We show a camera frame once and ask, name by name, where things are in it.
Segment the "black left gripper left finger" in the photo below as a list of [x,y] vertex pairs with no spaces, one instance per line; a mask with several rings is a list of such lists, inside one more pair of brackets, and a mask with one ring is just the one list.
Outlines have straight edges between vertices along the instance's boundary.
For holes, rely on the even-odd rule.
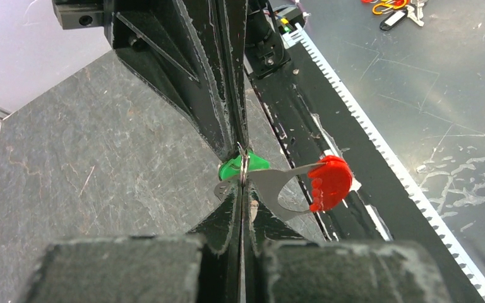
[[47,246],[22,302],[239,302],[243,191],[184,234],[65,239]]

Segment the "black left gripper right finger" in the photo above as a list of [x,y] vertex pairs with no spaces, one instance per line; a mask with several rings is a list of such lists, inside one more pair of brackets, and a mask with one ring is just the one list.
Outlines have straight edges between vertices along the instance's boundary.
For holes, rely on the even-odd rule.
[[412,241],[309,241],[242,191],[246,302],[450,302],[430,254]]

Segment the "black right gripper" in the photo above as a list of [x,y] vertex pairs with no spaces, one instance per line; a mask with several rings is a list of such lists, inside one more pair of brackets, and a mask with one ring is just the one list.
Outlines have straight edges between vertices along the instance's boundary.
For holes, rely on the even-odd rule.
[[[213,150],[221,78],[214,1],[53,0],[64,30],[102,27],[118,59],[176,108]],[[236,151],[214,151],[222,161]]]

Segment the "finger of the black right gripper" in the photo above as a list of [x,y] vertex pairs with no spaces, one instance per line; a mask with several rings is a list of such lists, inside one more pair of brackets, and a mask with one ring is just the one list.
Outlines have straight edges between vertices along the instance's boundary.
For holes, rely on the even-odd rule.
[[213,150],[235,152],[237,145],[248,146],[246,99],[244,96],[244,45],[246,1],[214,1],[215,45],[221,78],[220,100],[214,101],[217,130]]

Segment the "metal key holder red handle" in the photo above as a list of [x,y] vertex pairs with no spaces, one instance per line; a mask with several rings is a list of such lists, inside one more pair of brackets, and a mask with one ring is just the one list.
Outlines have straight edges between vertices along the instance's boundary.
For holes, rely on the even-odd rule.
[[[347,162],[335,155],[289,170],[261,169],[244,174],[243,184],[251,184],[260,202],[282,221],[307,213],[330,211],[351,192],[354,176]],[[306,198],[305,209],[293,210],[280,204],[278,197],[292,179],[297,180]]]

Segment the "small green object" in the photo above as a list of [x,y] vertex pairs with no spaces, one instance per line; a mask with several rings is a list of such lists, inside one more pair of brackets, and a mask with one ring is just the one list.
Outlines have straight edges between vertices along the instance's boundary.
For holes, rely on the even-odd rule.
[[[269,161],[265,160],[264,158],[259,157],[252,151],[248,152],[249,155],[249,167],[248,171],[254,170],[263,170],[269,169],[270,163]],[[230,159],[226,163],[223,163],[219,168],[219,179],[224,181],[235,175],[239,175],[241,169],[241,156],[237,156],[236,158]]]

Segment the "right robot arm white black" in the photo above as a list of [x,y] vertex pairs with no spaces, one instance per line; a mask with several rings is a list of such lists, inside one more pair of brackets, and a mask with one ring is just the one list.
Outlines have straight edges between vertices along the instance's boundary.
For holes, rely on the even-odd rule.
[[118,59],[223,162],[249,145],[244,74],[290,59],[268,1],[54,1],[65,30],[103,27]]

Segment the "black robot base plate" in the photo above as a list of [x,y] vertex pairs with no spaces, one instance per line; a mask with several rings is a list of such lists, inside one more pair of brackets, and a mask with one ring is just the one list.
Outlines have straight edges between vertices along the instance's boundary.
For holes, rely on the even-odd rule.
[[292,165],[337,152],[361,184],[347,205],[326,213],[331,230],[343,239],[415,241],[436,261],[453,302],[484,302],[305,48],[285,49],[290,59],[278,70],[247,74]]

